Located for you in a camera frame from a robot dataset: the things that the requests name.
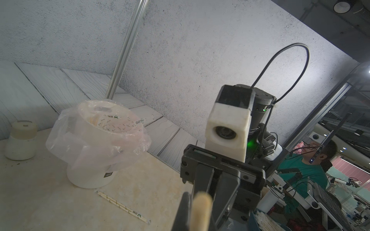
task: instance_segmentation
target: metal pole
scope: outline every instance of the metal pole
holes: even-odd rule
[[[136,35],[141,23],[142,16],[144,14],[145,8],[147,6],[148,0],[138,0],[134,14],[132,16],[130,26],[127,31],[125,41],[122,46],[120,57],[117,61],[117,64],[114,68],[112,79],[109,82],[107,94],[105,95],[106,99],[113,99],[115,91],[120,83],[123,71],[125,69],[128,56],[130,55],[132,46],[135,42]]]

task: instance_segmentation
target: ceiling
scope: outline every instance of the ceiling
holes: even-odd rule
[[[358,62],[370,60],[370,1],[357,0],[344,14],[336,0],[272,0]]]

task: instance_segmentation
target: plastic bag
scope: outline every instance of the plastic bag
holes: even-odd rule
[[[142,120],[109,99],[63,110],[46,141],[47,149],[72,168],[110,166],[112,171],[135,163],[150,144]]]

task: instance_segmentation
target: ceiling light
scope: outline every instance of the ceiling light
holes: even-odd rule
[[[338,14],[347,13],[354,5],[355,0],[337,0],[333,6],[333,10]]]
[[[361,136],[362,134],[364,133],[364,131],[360,130],[360,129],[357,129],[354,134],[355,135],[358,135],[358,136]]]

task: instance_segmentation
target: beige tabletop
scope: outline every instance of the beige tabletop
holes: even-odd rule
[[[67,164],[45,147],[51,129],[37,134],[29,160],[4,156],[0,141],[0,230],[171,230],[184,191],[179,173],[147,153],[98,190],[151,220],[148,225],[69,182]]]

